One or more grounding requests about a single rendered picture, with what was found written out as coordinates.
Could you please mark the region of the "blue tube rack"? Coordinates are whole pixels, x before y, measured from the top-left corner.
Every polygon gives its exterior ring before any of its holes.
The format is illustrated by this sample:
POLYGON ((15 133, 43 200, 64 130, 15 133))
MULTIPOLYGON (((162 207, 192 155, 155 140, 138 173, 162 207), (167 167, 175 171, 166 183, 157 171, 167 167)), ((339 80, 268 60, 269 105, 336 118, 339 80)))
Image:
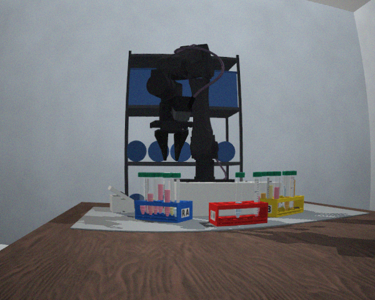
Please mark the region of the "blue tube rack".
POLYGON ((187 221, 193 219, 193 201, 180 201, 179 203, 173 202, 164 202, 162 201, 135 201, 135 219, 142 219, 148 221, 161 221, 161 222, 169 222, 169 223, 180 223, 183 221, 187 221), (164 207, 175 207, 177 212, 177 217, 166 216, 163 212, 157 214, 141 214, 140 205, 147 205, 147 206, 164 206, 164 207), (177 220, 176 220, 177 219, 177 220))

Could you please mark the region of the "yellow rack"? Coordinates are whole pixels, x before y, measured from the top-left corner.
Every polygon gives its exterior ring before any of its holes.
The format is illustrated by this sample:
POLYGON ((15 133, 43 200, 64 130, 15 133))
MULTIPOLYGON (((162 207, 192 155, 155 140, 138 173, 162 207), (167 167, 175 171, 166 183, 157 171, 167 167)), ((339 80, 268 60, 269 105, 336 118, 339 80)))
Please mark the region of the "yellow rack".
POLYGON ((261 199, 260 201, 268 203, 268 217, 278 218, 281 216, 288 216, 297 213, 303 213, 304 211, 304 196, 295 196, 295 197, 284 197, 279 196, 279 199, 261 199), (295 201, 294 208, 288 208, 285 210, 284 207, 279 207, 278 210, 278 203, 288 202, 288 201, 295 201), (299 210, 299 211, 298 211, 299 210))

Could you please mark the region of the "grey flat mat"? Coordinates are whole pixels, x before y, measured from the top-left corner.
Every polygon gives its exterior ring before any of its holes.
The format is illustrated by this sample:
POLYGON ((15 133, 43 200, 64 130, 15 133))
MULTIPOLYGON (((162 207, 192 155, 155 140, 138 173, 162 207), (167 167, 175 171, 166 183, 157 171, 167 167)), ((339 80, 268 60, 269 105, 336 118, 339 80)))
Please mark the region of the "grey flat mat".
POLYGON ((135 219, 135 209, 134 212, 120 213, 112 212, 110 207, 93 207, 70 229, 135 233, 230 231, 311 223, 365 214, 370 213, 304 203, 304 212, 281 217, 268 217, 267 223, 217 227, 209 222, 209 216, 192 217, 190 220, 179 223, 148 221, 135 219))

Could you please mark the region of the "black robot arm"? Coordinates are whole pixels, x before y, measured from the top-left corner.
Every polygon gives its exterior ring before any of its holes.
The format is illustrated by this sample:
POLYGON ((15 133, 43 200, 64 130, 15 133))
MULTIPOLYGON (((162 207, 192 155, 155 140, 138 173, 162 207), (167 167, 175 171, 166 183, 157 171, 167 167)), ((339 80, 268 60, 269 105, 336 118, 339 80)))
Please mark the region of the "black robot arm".
POLYGON ((196 176, 194 179, 180 179, 180 182, 235 182, 235 179, 214 177, 213 159, 218 159, 219 147, 209 116, 209 87, 202 90, 191 104, 191 97, 183 96, 183 85, 176 82, 188 79, 194 96, 199 89, 210 83, 213 76, 214 64, 210 53, 185 49, 177 54, 160 57, 157 69, 151 70, 151 77, 147 80, 147 91, 162 101, 159 103, 160 121, 187 122, 193 111, 190 150, 192 159, 196 160, 196 176))

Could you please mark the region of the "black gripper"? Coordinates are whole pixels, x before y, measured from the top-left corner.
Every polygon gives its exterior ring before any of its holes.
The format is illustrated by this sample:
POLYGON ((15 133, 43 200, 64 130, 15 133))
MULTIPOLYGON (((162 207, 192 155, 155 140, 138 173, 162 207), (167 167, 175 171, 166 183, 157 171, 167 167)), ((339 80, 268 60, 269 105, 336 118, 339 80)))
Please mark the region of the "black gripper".
POLYGON ((155 120, 150 123, 150 128, 160 128, 154 131, 154 136, 159 144, 159 147, 161 148, 164 161, 167 160, 167 154, 168 154, 168 133, 174 134, 175 160, 178 161, 179 155, 181 153, 181 149, 189 134, 188 127, 192 128, 193 122, 155 120), (179 141, 179 138, 180 138, 180 141, 179 141), (178 144, 179 144, 179 147, 178 147, 178 144))

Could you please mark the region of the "red tube rack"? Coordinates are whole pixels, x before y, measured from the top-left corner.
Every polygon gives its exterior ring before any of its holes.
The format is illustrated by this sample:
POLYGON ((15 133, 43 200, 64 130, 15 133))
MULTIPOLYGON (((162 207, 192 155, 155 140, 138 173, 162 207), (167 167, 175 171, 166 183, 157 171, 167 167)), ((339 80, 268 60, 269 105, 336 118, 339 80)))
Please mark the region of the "red tube rack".
POLYGON ((215 226, 237 226, 246 224, 261 224, 268 222, 268 202, 243 201, 236 202, 209 202, 209 222, 215 226), (249 204, 248 204, 249 203, 249 204), (225 205, 224 205, 225 204, 225 205), (219 216, 219 210, 222 209, 245 209, 260 208, 259 215, 254 214, 236 216, 219 216), (227 219, 229 218, 229 219, 227 219), (255 221, 258 220, 258 221, 255 221))

